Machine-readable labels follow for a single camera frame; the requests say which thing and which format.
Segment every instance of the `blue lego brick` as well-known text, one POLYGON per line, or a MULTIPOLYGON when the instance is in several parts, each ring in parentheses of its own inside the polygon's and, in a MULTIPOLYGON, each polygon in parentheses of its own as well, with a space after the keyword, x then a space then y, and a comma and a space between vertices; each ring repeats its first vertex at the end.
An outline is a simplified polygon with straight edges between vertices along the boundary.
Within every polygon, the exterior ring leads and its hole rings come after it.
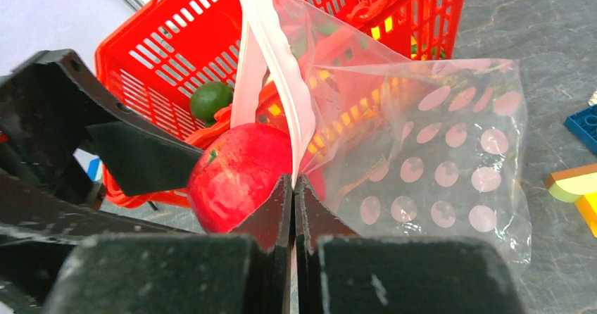
POLYGON ((564 126, 597 156, 597 105, 569 115, 564 126))

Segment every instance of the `red fruit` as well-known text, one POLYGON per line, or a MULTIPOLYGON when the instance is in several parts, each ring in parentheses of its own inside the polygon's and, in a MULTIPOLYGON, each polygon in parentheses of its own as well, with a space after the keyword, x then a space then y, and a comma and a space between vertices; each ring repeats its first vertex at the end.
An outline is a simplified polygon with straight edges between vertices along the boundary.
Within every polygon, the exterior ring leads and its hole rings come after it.
POLYGON ((286 133, 263 124, 240 125, 219 136, 195 165, 189 202, 205 231, 229 232, 265 202, 281 175, 291 172, 286 133))

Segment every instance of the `yellow toy block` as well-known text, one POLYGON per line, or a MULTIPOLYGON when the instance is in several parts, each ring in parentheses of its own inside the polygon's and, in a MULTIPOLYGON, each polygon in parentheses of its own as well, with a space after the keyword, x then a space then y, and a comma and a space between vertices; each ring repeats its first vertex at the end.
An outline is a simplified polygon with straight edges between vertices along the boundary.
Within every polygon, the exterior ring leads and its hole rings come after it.
POLYGON ((552 173, 545 181, 549 193, 566 203, 597 192, 597 164, 552 173))
POLYGON ((593 236, 597 238, 597 193, 582 196, 574 204, 577 206, 584 221, 589 226, 593 236))

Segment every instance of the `red plastic basket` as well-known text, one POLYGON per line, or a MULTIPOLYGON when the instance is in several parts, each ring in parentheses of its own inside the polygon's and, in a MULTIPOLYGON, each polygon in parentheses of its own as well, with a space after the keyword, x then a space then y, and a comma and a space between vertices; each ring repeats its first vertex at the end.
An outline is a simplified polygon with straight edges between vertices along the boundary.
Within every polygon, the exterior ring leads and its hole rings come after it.
MULTIPOLYGON (((307 1, 415 60, 450 57, 464 2, 307 1)), ((100 44, 96 51, 97 76, 121 102, 154 125, 206 148, 230 128, 230 107, 216 115, 218 122, 214 126, 204 128, 191 117, 189 97, 206 82, 234 84, 241 15, 239 0, 151 0, 100 44)), ((330 37, 336 41, 330 42, 328 49, 342 54, 346 46, 339 46, 338 35, 337 32, 330 37)), ((310 80, 325 80, 324 73, 318 77, 310 80)), ((361 102, 363 109, 364 105, 374 106, 378 99, 374 92, 361 102)), ((361 116, 355 110, 357 106, 352 109, 352 113, 347 110, 346 123, 361 116)), ((261 93, 258 114, 268 123, 280 127, 285 123, 280 118, 283 111, 272 84, 261 93)), ((318 137, 313 137, 311 153, 323 147, 324 141, 318 137)), ((154 201, 189 207, 183 189, 125 196, 105 167, 103 177, 106 196, 116 205, 134 208, 154 201)))

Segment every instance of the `gray tabletop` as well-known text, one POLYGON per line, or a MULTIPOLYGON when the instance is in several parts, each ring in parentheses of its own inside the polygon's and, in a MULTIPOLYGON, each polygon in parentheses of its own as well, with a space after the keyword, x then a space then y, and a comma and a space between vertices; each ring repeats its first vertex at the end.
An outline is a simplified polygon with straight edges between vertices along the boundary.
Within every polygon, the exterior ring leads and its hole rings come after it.
MULTIPOLYGON (((596 162, 563 126, 597 89, 597 0, 466 0, 454 58, 521 60, 529 110, 522 186, 533 224, 532 262, 518 280, 529 314, 597 313, 597 238, 573 204, 543 181, 596 162)), ((188 210, 103 209, 200 232, 188 210)))

